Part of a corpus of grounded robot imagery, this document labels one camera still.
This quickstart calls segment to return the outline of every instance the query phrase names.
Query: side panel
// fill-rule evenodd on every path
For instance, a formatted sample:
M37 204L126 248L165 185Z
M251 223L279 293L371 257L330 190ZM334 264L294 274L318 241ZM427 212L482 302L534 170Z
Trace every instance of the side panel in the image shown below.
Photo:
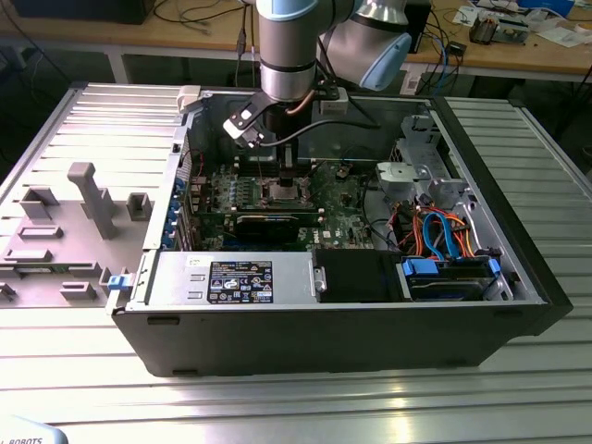
M458 119L462 115L455 116L446 99L437 98L433 103L447 132L444 135L445 139L449 139L447 143L467 168L471 176L469 181L475 183L472 184L472 188L475 192L478 190L491 213L495 215L503 235L510 242L538 295L551 304L551 310L546 312L545 317L523 332L525 335L538 335L568 314L573 309L572 304L508 203L500 185L475 149L473 145L475 138L471 139L463 129ZM510 108L508 112L512 112L513 108L509 104L507 106Z
M113 316L155 376L479 365L547 307L167 312Z

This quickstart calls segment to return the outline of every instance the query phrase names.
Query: sticker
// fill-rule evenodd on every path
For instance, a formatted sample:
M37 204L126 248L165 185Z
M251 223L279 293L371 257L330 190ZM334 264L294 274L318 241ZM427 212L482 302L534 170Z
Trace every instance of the sticker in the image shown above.
M189 255L185 261L185 267L188 266L209 266L212 262L212 256L206 255Z
M272 303L271 262L212 262L207 301L210 303Z

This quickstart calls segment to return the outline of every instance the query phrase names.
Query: black box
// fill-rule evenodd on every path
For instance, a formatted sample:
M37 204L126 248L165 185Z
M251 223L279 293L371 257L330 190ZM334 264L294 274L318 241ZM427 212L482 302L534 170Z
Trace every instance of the black box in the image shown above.
M154 0L13 0L21 17L114 21L141 25Z
M411 48L409 52L417 53L419 43L422 42L424 28L426 27L429 11L431 9L430 0L407 0L405 5L405 16L409 21L407 32L411 35Z

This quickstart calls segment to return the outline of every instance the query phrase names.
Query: white plastic latch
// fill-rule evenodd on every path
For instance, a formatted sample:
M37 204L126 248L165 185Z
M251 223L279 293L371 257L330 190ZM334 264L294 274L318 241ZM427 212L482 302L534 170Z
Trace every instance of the white plastic latch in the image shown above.
M181 114L188 112L189 106L200 100L201 91L202 87L199 85L181 86L177 94L177 109Z

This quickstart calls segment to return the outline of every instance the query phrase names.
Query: computer case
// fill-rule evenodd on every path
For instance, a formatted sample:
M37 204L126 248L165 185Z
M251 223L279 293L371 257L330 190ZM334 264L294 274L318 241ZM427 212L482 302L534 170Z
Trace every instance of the computer case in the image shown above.
M21 17L113 21L141 25L154 0L13 0Z

